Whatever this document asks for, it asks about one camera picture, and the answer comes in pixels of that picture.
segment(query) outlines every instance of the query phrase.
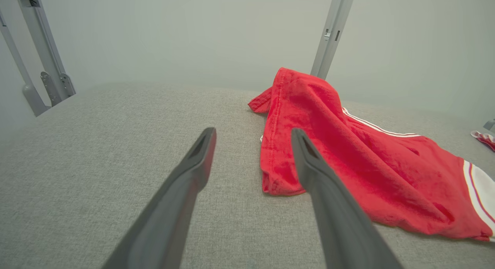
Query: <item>white wall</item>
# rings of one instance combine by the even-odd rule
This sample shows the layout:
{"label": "white wall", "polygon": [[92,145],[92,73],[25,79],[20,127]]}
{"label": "white wall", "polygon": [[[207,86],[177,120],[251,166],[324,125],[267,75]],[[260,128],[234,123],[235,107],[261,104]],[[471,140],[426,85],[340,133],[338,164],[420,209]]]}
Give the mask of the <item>white wall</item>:
{"label": "white wall", "polygon": [[24,80],[0,33],[0,142],[31,123],[35,116],[22,94]]}
{"label": "white wall", "polygon": [[262,91],[281,66],[311,71],[331,0],[42,2],[76,91],[122,81]]}
{"label": "white wall", "polygon": [[327,81],[343,99],[495,117],[495,0],[354,0]]}

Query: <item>stitching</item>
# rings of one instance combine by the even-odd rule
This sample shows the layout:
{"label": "stitching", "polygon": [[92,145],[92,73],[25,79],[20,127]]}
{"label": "stitching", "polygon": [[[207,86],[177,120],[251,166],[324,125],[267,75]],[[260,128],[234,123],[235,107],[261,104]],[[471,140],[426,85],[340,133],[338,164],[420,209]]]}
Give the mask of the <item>stitching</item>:
{"label": "stitching", "polygon": [[[280,114],[280,108],[281,108],[281,93],[283,92],[283,83],[285,83],[285,73],[286,71],[283,71],[283,74],[280,75],[280,78],[281,78],[281,82],[282,84],[280,83],[280,81],[278,80],[277,81],[277,87],[278,87],[278,94],[277,94],[277,101],[275,102],[275,112],[274,112],[274,119],[273,119],[273,122],[272,122],[272,133],[270,135],[270,144],[269,144],[269,149],[270,149],[270,161],[269,161],[269,166],[270,166],[270,170],[273,172],[273,161],[274,161],[274,158],[275,158],[275,154],[274,154],[274,136],[278,130],[278,118],[279,118],[279,114]],[[268,181],[270,183],[270,187],[269,187],[269,190],[271,190],[271,186],[272,186],[272,183],[271,181]]]}
{"label": "stitching", "polygon": [[260,96],[252,99],[248,105],[249,106],[252,106],[253,109],[258,109],[260,106],[262,106],[263,104],[265,104],[267,101],[269,101],[271,99],[271,96],[268,96],[268,94],[265,92],[263,92]]}

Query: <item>red and white garment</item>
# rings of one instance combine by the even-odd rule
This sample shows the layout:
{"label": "red and white garment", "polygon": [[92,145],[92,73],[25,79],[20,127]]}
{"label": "red and white garment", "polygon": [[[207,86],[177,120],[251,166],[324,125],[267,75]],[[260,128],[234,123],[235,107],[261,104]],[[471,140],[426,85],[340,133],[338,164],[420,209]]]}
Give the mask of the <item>red and white garment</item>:
{"label": "red and white garment", "polygon": [[488,145],[493,151],[495,151],[495,138],[493,135],[488,135],[488,134],[482,134],[478,131],[472,131],[471,135],[473,138],[476,138],[477,140],[483,142],[484,144]]}
{"label": "red and white garment", "polygon": [[268,113],[260,160],[266,193],[304,193],[290,145],[297,127],[371,220],[495,242],[495,183],[481,168],[427,137],[386,131],[353,116],[324,80],[281,68],[273,86],[249,107]]}

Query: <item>gray fabric surface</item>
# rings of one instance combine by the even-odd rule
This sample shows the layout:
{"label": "gray fabric surface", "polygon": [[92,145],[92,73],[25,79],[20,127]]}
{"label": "gray fabric surface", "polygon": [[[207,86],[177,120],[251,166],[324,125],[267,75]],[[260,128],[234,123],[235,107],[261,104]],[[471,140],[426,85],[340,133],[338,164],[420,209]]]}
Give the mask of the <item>gray fabric surface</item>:
{"label": "gray fabric surface", "polygon": [[[106,84],[63,101],[0,150],[0,268],[98,268],[199,133],[217,128],[183,268],[322,268],[307,194],[261,191],[258,93]],[[344,103],[396,132],[427,135],[495,175],[495,155],[461,121]],[[495,246],[377,226],[406,268],[493,268]]]}

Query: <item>gray upholstery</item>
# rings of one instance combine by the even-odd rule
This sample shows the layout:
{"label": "gray upholstery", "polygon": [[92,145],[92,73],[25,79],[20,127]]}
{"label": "gray upholstery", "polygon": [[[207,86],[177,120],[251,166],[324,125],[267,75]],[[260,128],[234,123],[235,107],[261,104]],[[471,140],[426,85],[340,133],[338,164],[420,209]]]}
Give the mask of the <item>gray upholstery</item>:
{"label": "gray upholstery", "polygon": [[[196,202],[184,268],[322,268],[307,194],[261,191],[265,120],[256,92],[106,84],[63,101],[0,152],[0,268],[98,268],[199,133],[217,128],[209,182]],[[395,132],[427,135],[495,175],[472,129],[440,114],[343,103]],[[406,268],[493,268],[493,243],[377,225]]]}

